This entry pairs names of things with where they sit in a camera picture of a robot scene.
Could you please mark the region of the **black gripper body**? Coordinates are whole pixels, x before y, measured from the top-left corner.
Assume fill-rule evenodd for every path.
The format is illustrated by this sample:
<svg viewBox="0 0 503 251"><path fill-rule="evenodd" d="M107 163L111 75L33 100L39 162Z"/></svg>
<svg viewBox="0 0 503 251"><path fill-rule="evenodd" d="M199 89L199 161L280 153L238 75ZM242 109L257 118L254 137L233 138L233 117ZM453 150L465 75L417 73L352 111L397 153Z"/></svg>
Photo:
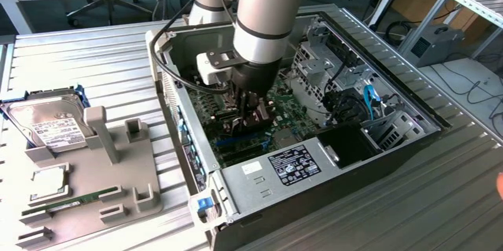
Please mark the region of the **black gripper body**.
<svg viewBox="0 0 503 251"><path fill-rule="evenodd" d="M268 62L255 63L243 58L235 58L233 62L233 92L237 98L243 93L254 93L258 97L266 97L280 73L282 59Z"/></svg>

